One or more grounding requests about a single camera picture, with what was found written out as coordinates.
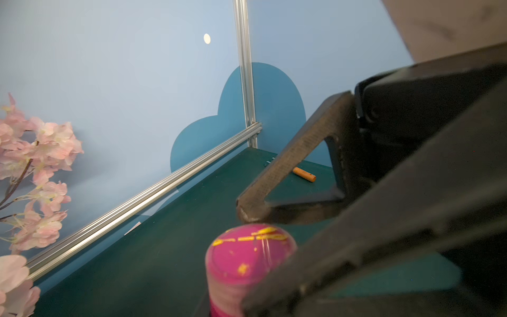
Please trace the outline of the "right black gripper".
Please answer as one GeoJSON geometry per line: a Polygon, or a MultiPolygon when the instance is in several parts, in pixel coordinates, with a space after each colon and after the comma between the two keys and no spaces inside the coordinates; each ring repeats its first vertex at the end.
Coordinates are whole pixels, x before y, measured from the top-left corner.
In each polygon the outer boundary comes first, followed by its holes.
{"type": "Polygon", "coordinates": [[[439,194],[506,197],[505,44],[371,77],[355,98],[355,197],[415,151],[439,194]]]}

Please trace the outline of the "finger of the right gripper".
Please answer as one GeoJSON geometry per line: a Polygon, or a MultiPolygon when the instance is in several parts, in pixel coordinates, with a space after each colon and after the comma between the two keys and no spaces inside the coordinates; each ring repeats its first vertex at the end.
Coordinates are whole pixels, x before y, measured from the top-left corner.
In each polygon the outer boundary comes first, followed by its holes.
{"type": "Polygon", "coordinates": [[[327,98],[271,164],[236,200],[243,223],[310,224],[337,216],[359,196],[359,124],[354,96],[327,98]],[[330,154],[335,186],[328,192],[291,202],[269,203],[266,197],[321,142],[330,154]]]}

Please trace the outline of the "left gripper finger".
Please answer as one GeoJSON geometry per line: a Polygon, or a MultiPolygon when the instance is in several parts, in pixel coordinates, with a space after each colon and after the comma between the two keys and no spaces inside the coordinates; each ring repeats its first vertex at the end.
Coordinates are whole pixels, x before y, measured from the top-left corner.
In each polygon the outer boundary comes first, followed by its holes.
{"type": "Polygon", "coordinates": [[[296,316],[377,269],[506,230],[506,83],[500,82],[303,244],[243,300],[296,316]]]}

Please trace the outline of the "magenta paint jar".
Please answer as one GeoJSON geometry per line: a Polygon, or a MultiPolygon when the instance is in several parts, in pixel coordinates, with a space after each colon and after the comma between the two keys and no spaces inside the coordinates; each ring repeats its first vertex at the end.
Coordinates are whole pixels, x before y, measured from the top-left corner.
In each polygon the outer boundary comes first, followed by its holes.
{"type": "Polygon", "coordinates": [[[247,293],[297,250],[297,243],[274,225],[229,229],[208,247],[205,270],[211,316],[243,316],[247,293]]]}

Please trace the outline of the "blue garden fork toy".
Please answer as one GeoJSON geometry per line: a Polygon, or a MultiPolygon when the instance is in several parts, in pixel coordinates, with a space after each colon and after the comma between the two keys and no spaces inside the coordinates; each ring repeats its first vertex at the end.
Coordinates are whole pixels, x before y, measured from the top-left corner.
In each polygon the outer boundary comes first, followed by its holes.
{"type": "MultiPolygon", "coordinates": [[[[270,160],[268,161],[265,161],[264,163],[264,166],[267,167],[268,165],[270,165],[273,161],[275,160],[275,157],[272,157],[270,160]]],[[[305,179],[306,181],[308,182],[315,182],[316,181],[316,176],[299,168],[299,167],[294,167],[292,169],[292,173],[305,179]]]]}

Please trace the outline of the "pink cherry blossom tree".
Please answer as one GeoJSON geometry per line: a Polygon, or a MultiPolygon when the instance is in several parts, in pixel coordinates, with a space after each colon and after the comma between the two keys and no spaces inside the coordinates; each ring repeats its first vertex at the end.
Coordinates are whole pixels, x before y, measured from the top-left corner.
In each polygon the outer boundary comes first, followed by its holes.
{"type": "Polygon", "coordinates": [[[1,180],[8,183],[1,209],[23,202],[22,211],[1,217],[9,227],[2,240],[11,253],[1,256],[1,315],[32,316],[41,290],[30,279],[24,251],[46,248],[60,237],[67,217],[64,204],[71,201],[67,184],[52,178],[61,170],[70,171],[82,142],[75,136],[71,123],[44,122],[27,118],[10,96],[2,106],[1,180]]]}

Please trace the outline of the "aluminium frame right post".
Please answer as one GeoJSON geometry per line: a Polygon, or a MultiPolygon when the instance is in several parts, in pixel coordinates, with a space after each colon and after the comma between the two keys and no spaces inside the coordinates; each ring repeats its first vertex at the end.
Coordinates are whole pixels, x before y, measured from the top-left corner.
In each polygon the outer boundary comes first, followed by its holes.
{"type": "Polygon", "coordinates": [[[234,0],[234,18],[236,24],[236,41],[246,127],[257,124],[256,104],[253,87],[253,67],[248,23],[248,4],[246,0],[234,0]]]}

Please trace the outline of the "aluminium frame back bar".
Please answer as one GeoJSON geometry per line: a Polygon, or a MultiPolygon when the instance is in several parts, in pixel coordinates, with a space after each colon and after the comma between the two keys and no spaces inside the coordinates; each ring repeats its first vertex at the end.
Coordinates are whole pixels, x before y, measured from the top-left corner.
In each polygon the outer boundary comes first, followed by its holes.
{"type": "Polygon", "coordinates": [[[214,164],[252,137],[259,134],[262,124],[256,122],[245,130],[226,140],[222,144],[211,149],[207,153],[189,162],[187,165],[173,172],[160,182],[152,185],[140,194],[137,194],[120,206],[109,211],[107,214],[93,221],[75,234],[63,239],[50,249],[34,257],[27,264],[30,275],[29,279],[36,281],[45,276],[65,261],[84,250],[90,244],[112,231],[138,212],[152,205],[162,196],[175,190],[190,178],[199,174],[210,165],[214,164]]]}

